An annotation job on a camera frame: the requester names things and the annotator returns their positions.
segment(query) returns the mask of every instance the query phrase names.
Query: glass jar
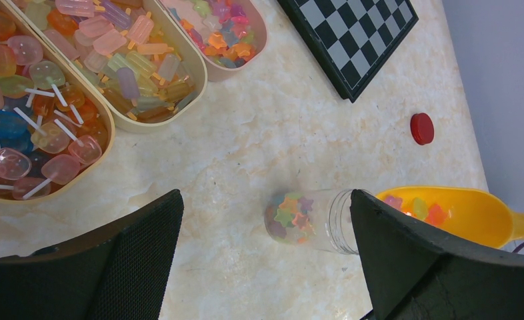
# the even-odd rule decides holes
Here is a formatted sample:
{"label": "glass jar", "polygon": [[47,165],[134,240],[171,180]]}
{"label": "glass jar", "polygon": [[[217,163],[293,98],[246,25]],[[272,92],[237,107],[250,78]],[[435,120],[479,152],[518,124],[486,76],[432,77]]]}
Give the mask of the glass jar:
{"label": "glass jar", "polygon": [[277,195],[266,208],[266,230],[281,243],[357,255],[350,215],[352,189]]}

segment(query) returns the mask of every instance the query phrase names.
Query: marble countertop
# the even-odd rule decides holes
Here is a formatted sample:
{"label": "marble countertop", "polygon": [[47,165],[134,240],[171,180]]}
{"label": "marble countertop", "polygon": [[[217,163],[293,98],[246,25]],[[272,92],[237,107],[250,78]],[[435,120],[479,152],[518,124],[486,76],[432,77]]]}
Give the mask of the marble countertop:
{"label": "marble countertop", "polygon": [[[110,156],[69,192],[0,205],[0,257],[28,255],[180,189],[185,213],[160,319],[359,319],[371,308],[358,256],[274,242],[271,194],[410,184],[487,189],[441,0],[414,0],[419,22],[352,104],[275,0],[266,51],[209,83],[166,130],[118,130]],[[428,113],[432,144],[409,120]]]}

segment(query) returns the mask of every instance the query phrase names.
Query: jar mouth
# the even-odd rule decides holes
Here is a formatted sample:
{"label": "jar mouth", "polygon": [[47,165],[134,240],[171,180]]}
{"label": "jar mouth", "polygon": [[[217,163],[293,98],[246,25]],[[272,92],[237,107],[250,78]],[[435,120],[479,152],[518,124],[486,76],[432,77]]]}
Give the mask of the jar mouth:
{"label": "jar mouth", "polygon": [[[358,255],[358,246],[352,228],[350,214],[351,194],[353,189],[346,189],[340,192],[331,204],[329,209],[329,234],[331,244],[339,253],[344,255]],[[354,244],[349,244],[348,239],[354,239]]]}

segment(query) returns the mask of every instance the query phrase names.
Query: yellow scoop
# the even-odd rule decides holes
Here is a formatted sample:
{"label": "yellow scoop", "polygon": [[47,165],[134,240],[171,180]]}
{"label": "yellow scoop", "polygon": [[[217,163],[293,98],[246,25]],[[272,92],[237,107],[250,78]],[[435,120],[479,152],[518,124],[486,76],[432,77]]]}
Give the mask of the yellow scoop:
{"label": "yellow scoop", "polygon": [[524,239],[524,213],[510,210],[500,199],[480,190],[450,187],[400,187],[377,195],[403,199],[403,207],[414,198],[428,205],[439,204],[450,210],[449,218],[438,228],[458,237],[492,248]]}

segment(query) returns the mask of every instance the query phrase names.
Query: red cap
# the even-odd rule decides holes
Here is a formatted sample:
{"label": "red cap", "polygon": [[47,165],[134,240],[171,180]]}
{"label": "red cap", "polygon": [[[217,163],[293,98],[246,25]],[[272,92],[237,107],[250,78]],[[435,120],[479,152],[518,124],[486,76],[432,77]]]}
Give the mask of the red cap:
{"label": "red cap", "polygon": [[426,113],[416,113],[411,117],[411,135],[415,142],[420,145],[433,142],[435,128],[431,118]]}

